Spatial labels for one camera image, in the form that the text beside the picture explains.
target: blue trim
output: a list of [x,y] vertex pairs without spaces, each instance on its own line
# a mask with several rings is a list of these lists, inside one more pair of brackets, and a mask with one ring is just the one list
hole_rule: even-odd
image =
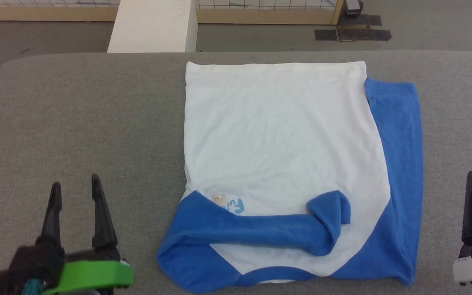
[[423,203],[422,122],[413,84],[368,78],[365,92],[386,156],[391,199],[360,252],[331,277],[414,282]]
[[308,281],[316,279],[318,276],[296,267],[271,266],[253,270],[243,276],[238,277],[234,282],[235,286],[252,286],[260,282],[269,280],[294,280]]
[[[296,247],[313,255],[327,255],[340,235],[342,222],[350,220],[349,201],[341,192],[333,191],[309,201],[307,209],[312,213],[238,216],[194,191],[178,206],[158,250],[159,265],[183,289],[203,293],[231,286],[241,277],[210,243]],[[300,279],[312,277],[305,271],[274,270],[278,269],[258,271],[255,276],[265,280],[287,274]],[[246,276],[239,283],[255,280]]]

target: printed logo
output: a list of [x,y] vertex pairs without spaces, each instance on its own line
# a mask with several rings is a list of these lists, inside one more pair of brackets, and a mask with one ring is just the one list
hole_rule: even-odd
[[236,214],[240,214],[245,210],[243,201],[240,198],[238,198],[238,200],[229,200],[227,202],[225,195],[214,195],[212,196],[212,201],[216,205],[225,208],[227,211],[234,211]]

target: white pillar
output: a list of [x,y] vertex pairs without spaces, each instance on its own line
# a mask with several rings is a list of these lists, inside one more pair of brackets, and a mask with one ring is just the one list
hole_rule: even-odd
[[121,0],[107,52],[195,52],[193,0]]

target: gray padded surface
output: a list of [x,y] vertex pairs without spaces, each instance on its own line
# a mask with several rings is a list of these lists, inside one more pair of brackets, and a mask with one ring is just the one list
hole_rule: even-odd
[[185,185],[185,64],[365,60],[370,77],[414,82],[420,93],[425,191],[416,283],[317,279],[228,288],[219,294],[472,294],[453,282],[465,177],[472,170],[472,53],[274,52],[60,54],[0,67],[0,269],[41,230],[50,185],[63,192],[61,239],[89,248],[90,176],[103,181],[135,287],[118,294],[182,294],[156,250]]

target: blue cable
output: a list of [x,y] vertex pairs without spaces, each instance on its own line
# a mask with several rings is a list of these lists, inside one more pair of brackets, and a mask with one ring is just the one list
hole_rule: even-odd
[[25,283],[25,288],[21,295],[41,295],[43,293],[43,285],[38,279],[30,279]]

